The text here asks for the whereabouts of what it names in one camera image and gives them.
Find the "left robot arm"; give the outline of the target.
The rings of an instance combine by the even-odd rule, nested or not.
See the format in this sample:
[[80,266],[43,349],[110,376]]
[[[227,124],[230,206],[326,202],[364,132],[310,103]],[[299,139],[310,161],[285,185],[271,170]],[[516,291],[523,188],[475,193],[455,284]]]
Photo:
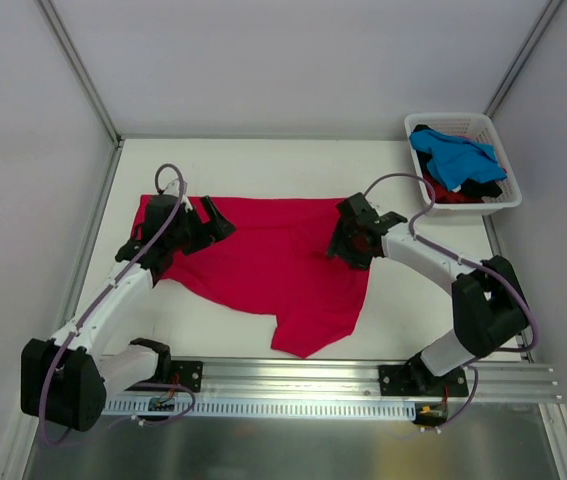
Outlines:
[[177,254],[191,255],[228,238],[235,226],[203,196],[150,196],[143,219],[120,247],[91,303],[49,339],[30,340],[20,360],[20,409],[85,432],[107,400],[138,386],[160,390],[171,381],[168,345],[137,338],[112,357],[104,350],[134,303],[164,277]]

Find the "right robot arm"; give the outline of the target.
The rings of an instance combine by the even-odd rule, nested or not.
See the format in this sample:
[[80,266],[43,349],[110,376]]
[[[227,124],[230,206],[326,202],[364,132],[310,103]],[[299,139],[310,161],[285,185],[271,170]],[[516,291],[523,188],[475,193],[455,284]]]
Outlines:
[[367,270],[376,258],[405,265],[432,281],[452,302],[450,331],[397,368],[380,367],[384,396],[466,395],[463,370],[531,327],[529,308],[512,264],[500,255],[465,259],[419,235],[395,212],[380,215],[362,193],[336,206],[338,220],[327,255]]

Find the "pink t shirt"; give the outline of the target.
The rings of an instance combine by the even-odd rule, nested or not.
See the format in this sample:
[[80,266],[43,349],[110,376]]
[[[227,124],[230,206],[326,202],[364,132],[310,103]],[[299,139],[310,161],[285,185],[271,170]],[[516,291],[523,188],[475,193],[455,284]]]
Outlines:
[[213,202],[235,233],[200,252],[176,254],[164,279],[233,310],[275,316],[272,349],[299,358],[354,332],[370,273],[326,254],[338,199]]

